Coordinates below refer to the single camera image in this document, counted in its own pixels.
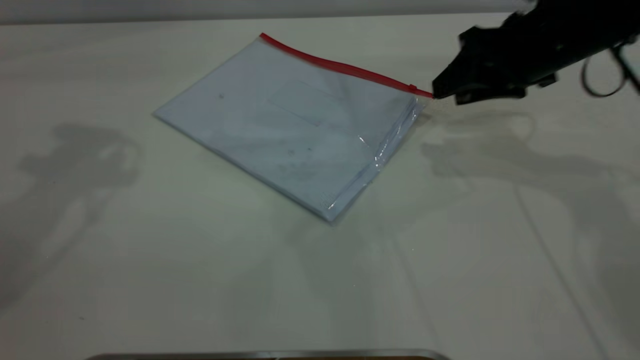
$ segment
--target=table surface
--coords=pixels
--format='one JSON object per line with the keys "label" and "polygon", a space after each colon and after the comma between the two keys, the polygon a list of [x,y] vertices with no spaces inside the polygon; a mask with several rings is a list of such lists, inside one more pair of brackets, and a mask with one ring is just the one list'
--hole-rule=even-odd
{"label": "table surface", "polygon": [[0,357],[639,358],[629,86],[592,99],[574,65],[521,101],[432,102],[336,226],[151,115],[263,31],[429,89],[505,16],[1,27]]}

